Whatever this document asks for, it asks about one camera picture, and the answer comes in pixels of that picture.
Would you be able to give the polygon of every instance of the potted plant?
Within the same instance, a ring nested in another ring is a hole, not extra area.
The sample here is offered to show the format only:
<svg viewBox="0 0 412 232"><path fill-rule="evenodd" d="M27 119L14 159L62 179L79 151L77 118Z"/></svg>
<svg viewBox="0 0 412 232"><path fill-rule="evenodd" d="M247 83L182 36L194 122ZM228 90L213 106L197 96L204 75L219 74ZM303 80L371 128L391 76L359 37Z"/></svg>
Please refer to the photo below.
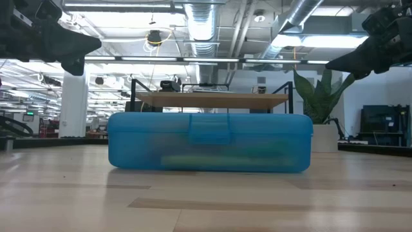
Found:
<svg viewBox="0 0 412 232"><path fill-rule="evenodd" d="M355 82L355 77L351 74L343 82L332 85L332 71L325 70L321 81L317 81L314 87L308 79L294 70L294 81L296 91L303 98L303 112L314 123L312 151L337 152L336 125L324 123L339 102L343 91Z"/></svg>

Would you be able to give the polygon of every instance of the wooden table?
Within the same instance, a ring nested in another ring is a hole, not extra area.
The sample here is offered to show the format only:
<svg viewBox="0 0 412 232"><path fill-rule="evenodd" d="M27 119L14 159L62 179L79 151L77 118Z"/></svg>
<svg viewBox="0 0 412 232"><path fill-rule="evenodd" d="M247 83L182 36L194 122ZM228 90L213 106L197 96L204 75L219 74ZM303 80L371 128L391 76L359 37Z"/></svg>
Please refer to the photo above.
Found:
<svg viewBox="0 0 412 232"><path fill-rule="evenodd" d="M272 109L288 100L287 94L251 93L136 93L136 97L155 107Z"/></svg>

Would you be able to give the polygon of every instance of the white column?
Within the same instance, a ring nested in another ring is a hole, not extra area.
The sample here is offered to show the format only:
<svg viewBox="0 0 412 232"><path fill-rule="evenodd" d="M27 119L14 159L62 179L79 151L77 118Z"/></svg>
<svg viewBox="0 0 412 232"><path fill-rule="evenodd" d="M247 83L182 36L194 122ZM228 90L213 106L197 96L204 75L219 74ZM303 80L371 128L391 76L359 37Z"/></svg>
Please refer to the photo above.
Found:
<svg viewBox="0 0 412 232"><path fill-rule="evenodd" d="M64 73L59 137L86 136L89 79L86 72L82 76Z"/></svg>

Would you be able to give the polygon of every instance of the ceiling light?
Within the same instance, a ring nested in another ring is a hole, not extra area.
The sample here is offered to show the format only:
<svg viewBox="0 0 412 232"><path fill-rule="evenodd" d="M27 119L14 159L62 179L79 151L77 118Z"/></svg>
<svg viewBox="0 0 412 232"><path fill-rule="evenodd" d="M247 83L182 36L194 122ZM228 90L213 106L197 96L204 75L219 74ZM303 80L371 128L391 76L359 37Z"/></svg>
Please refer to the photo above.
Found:
<svg viewBox="0 0 412 232"><path fill-rule="evenodd" d="M265 16L259 15L255 17L255 22L260 23L260 22L263 22L265 19L266 19Z"/></svg>
<svg viewBox="0 0 412 232"><path fill-rule="evenodd" d="M124 61L177 61L176 58L168 57L122 57Z"/></svg>
<svg viewBox="0 0 412 232"><path fill-rule="evenodd" d="M286 46L302 46L302 40L299 36L278 35L273 41L272 46L286 47Z"/></svg>
<svg viewBox="0 0 412 232"><path fill-rule="evenodd" d="M187 62L230 62L237 63L239 59L220 59L220 58L183 58Z"/></svg>
<svg viewBox="0 0 412 232"><path fill-rule="evenodd" d="M9 83L9 82L6 82L6 81L1 81L1 84L4 85L4 86L17 87L15 84L12 84L12 83Z"/></svg>
<svg viewBox="0 0 412 232"><path fill-rule="evenodd" d="M353 37L353 36L308 36L303 39L302 46L312 48L357 48L368 37Z"/></svg>
<svg viewBox="0 0 412 232"><path fill-rule="evenodd" d="M92 7L147 7L147 8L164 8L170 5L143 5L143 4L125 4L125 3L67 3L64 6L92 6Z"/></svg>
<svg viewBox="0 0 412 232"><path fill-rule="evenodd" d="M329 61L308 61L308 64L327 64Z"/></svg>
<svg viewBox="0 0 412 232"><path fill-rule="evenodd" d="M47 108L54 109L54 110L60 109L59 107L56 107L56 106L47 106Z"/></svg>
<svg viewBox="0 0 412 232"><path fill-rule="evenodd" d="M16 97L24 97L24 98L28 98L29 95L27 93L23 93L20 91L15 91L15 90L9 90L10 94Z"/></svg>
<svg viewBox="0 0 412 232"><path fill-rule="evenodd" d="M260 22L263 22L266 19L266 17L263 16L263 13L265 13L264 10L256 10L255 11L255 13L254 13L255 22L260 23Z"/></svg>
<svg viewBox="0 0 412 232"><path fill-rule="evenodd" d="M84 58L85 61L114 61L116 57L110 56L86 56Z"/></svg>
<svg viewBox="0 0 412 232"><path fill-rule="evenodd" d="M300 64L301 61L281 60L281 59L246 59L246 63L265 63L265 64Z"/></svg>
<svg viewBox="0 0 412 232"><path fill-rule="evenodd" d="M26 112L26 110L5 110L6 112Z"/></svg>

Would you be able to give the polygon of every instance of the black metal frame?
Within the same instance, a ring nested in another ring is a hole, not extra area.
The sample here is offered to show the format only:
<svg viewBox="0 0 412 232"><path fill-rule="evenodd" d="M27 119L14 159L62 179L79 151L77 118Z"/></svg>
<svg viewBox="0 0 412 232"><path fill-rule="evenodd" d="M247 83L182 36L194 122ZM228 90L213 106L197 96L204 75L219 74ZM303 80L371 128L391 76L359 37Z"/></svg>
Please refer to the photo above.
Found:
<svg viewBox="0 0 412 232"><path fill-rule="evenodd" d="M151 90L146 85L141 83L138 79L131 79L130 112L134 112L136 110L136 83L143 87L143 89L151 92Z"/></svg>
<svg viewBox="0 0 412 232"><path fill-rule="evenodd" d="M287 94L288 94L288 103L289 103L288 104L289 105L289 113L294 113L294 83L292 81L288 81L284 85L280 86L272 94L277 94L282 89L284 89L285 94L286 94L286 90L288 90ZM285 113L288 113L286 103L285 103Z"/></svg>

